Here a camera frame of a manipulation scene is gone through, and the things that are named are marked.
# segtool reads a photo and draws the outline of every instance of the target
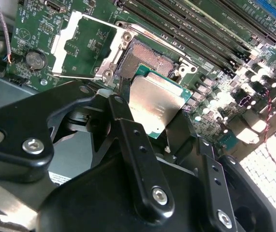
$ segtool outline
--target gray metal plate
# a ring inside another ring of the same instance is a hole
[[[137,76],[130,92],[131,113],[136,122],[143,125],[146,133],[158,138],[168,123],[185,104],[176,92],[171,92],[169,82],[161,78],[161,83],[156,78],[148,76]],[[162,82],[167,82],[168,86],[163,88]]]

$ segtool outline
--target blue connector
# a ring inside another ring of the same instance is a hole
[[[276,19],[276,9],[271,6],[266,0],[255,0],[255,2],[266,12],[268,12],[273,18]]]

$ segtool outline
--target green pcb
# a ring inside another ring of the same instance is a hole
[[[117,21],[137,24],[186,54],[188,60],[198,69],[178,82],[184,90],[184,99],[190,97],[191,91],[197,91],[196,87],[201,84],[201,78],[206,76],[215,83],[209,91],[202,93],[203,99],[209,97],[212,88],[220,88],[230,95],[249,82],[244,76],[229,74],[241,67],[250,69],[252,64],[260,62],[272,71],[270,77],[276,78],[276,19],[256,4],[257,1],[53,0],[53,3],[61,6],[60,10],[57,10],[45,5],[50,2],[48,0],[25,0],[19,4],[11,41],[13,57],[21,56],[24,59],[22,62],[8,64],[7,73],[25,78],[26,85],[39,92],[72,81],[73,79],[52,74],[55,63],[52,46],[55,37],[67,27],[72,11],[76,10],[113,25]],[[268,0],[268,3],[276,9],[276,0]],[[249,25],[248,21],[253,22],[253,26]],[[95,70],[110,54],[110,45],[115,34],[115,28],[83,17],[75,29],[74,37],[65,44],[67,56],[62,66],[62,75],[94,77]],[[174,63],[172,77],[180,65],[180,54],[144,35],[139,34],[135,39]],[[31,71],[25,64],[25,55],[32,50],[40,51],[46,57],[47,64],[42,70]],[[244,56],[251,56],[251,65],[247,63],[248,60],[244,60]],[[154,70],[143,65],[136,70],[136,74],[143,76],[149,72]],[[167,77],[161,77],[177,85]],[[101,80],[94,82],[113,90]],[[197,101],[189,109],[189,115],[203,104],[206,104],[205,100]],[[225,108],[231,118],[244,111],[229,102],[222,105],[219,103],[211,108],[211,111],[217,111],[218,107]],[[201,122],[194,125],[197,132],[210,141],[216,140],[220,136],[216,115],[203,115],[202,118]]]

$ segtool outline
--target motherboard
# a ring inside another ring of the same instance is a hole
[[[181,109],[229,150],[276,114],[276,0],[20,0],[11,47],[10,81],[39,92],[130,80],[153,138]]]

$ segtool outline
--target red wire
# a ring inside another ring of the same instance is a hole
[[[271,99],[269,90],[267,90],[266,95],[267,95],[267,98],[268,98],[268,116],[267,116],[267,120],[266,120],[267,126],[265,127],[265,131],[264,131],[264,144],[265,144],[265,149],[268,152],[268,156],[271,158],[273,163],[276,164],[276,160],[272,157],[271,153],[269,152],[268,146],[267,146],[268,131],[270,129],[269,121],[270,121],[270,118],[271,118],[271,111],[272,111],[272,99]]]

